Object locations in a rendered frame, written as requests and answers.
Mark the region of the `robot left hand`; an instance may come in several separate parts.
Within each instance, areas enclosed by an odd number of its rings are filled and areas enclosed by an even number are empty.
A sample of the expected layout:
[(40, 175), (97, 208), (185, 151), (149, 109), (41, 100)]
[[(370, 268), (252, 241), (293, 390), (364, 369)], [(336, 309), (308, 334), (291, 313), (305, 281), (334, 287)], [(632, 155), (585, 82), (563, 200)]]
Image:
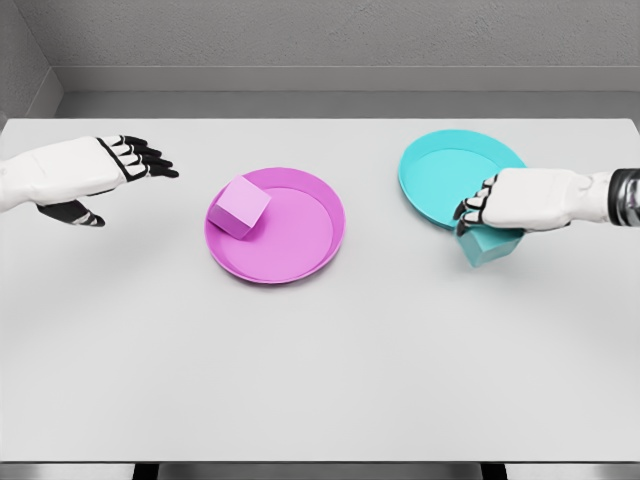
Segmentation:
[(134, 136), (87, 136), (38, 148), (30, 155), (35, 173), (29, 181), (29, 200), (40, 213), (70, 225), (105, 225), (79, 201), (81, 197), (147, 177), (179, 176), (161, 151)]

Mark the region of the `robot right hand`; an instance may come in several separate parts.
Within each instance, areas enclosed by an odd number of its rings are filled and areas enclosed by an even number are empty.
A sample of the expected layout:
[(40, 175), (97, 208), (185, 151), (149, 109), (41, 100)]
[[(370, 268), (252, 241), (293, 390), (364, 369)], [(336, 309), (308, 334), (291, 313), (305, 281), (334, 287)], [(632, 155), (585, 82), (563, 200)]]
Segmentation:
[(569, 170), (504, 169), (456, 207), (455, 234), (477, 225), (527, 232), (563, 228), (598, 212), (590, 205), (593, 186), (591, 177)]

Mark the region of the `cyan block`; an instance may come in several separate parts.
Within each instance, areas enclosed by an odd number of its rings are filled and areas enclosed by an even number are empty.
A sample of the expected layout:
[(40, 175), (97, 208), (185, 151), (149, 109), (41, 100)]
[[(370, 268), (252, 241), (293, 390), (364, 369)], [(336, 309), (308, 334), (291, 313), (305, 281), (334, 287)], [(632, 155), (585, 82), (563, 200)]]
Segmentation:
[(489, 226), (473, 226), (457, 236), (465, 257), (472, 267), (479, 267), (511, 254), (522, 238), (520, 229), (497, 229)]

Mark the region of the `cyan plate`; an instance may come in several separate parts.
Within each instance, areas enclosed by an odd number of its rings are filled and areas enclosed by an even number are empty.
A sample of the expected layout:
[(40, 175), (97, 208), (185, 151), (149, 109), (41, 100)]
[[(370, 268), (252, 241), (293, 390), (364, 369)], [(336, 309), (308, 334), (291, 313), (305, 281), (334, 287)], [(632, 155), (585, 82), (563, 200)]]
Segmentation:
[(506, 144), (472, 130), (435, 131), (413, 141), (401, 156), (398, 178), (411, 205), (427, 220), (453, 230), (454, 211), (482, 182), (526, 164)]

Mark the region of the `pink block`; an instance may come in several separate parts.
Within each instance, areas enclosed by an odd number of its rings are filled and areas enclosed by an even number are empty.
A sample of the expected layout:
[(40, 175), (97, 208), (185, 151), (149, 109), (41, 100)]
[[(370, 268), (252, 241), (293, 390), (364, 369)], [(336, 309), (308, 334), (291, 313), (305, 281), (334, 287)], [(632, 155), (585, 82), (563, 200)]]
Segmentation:
[(257, 224), (271, 196), (242, 175), (233, 178), (213, 201), (207, 220), (235, 239), (243, 239)]

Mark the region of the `pink plate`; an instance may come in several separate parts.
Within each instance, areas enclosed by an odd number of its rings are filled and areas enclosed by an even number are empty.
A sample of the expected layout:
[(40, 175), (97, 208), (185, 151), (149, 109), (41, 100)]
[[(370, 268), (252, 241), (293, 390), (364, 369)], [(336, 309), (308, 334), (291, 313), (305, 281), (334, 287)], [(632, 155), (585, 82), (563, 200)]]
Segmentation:
[(282, 284), (309, 276), (332, 260), (344, 238), (346, 215), (329, 184), (285, 167), (254, 170), (243, 177), (265, 192), (270, 202), (246, 235), (237, 239), (214, 221), (218, 216), (225, 225), (240, 225), (218, 207), (228, 188), (211, 201), (204, 236), (223, 269), (250, 282)]

